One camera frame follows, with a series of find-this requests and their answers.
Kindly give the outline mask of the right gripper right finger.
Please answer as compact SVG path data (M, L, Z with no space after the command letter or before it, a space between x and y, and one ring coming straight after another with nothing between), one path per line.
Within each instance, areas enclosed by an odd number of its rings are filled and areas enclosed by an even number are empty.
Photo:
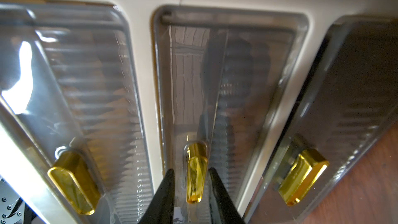
M215 168L208 170L209 208L212 224L245 224L234 206Z

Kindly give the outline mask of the transparent grey top drawer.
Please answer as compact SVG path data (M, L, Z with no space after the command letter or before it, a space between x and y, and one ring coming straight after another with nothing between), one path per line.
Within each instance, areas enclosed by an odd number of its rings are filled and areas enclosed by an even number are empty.
M128 25L115 7L1 4L1 97L51 166L82 155L89 223L136 224L153 197Z

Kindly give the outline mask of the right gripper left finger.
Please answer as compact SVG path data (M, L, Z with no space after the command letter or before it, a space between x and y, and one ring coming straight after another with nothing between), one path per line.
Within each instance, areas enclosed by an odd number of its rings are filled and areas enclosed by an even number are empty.
M139 224L172 224L175 201L175 172L169 169Z

